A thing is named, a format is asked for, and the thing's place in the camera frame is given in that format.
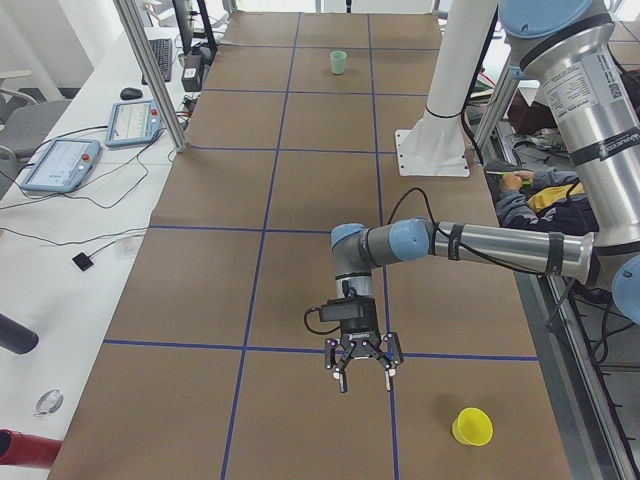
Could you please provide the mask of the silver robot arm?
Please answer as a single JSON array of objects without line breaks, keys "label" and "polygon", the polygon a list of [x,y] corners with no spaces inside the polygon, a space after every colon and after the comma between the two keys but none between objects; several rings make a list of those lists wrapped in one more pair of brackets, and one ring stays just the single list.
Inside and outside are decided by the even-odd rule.
[{"label": "silver robot arm", "polygon": [[338,296],[319,317],[332,324],[324,365],[339,382],[354,359],[374,359],[394,377],[403,354],[398,336],[379,330],[371,273],[429,254],[570,277],[639,317],[639,119],[607,46],[613,20],[600,1],[502,1],[497,15],[519,70],[544,92],[573,168],[502,173],[497,227],[429,215],[335,227]]}]

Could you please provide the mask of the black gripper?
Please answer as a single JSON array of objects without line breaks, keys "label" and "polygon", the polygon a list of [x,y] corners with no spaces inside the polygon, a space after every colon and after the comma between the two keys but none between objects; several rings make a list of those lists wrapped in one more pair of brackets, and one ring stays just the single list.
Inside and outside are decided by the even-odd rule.
[{"label": "black gripper", "polygon": [[325,367],[338,381],[339,391],[348,392],[346,368],[353,359],[373,358],[384,372],[385,389],[394,389],[394,377],[403,363],[403,351],[396,332],[378,335],[378,321],[374,298],[345,298],[340,303],[340,345],[344,351],[336,359],[338,341],[325,341]]}]

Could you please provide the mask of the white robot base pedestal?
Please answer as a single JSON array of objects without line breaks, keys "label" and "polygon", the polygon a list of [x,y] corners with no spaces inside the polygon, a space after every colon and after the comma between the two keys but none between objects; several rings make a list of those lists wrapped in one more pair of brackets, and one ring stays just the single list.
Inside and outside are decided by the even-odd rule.
[{"label": "white robot base pedestal", "polygon": [[400,175],[470,174],[461,119],[497,9],[497,0],[451,4],[424,114],[412,129],[395,132]]}]

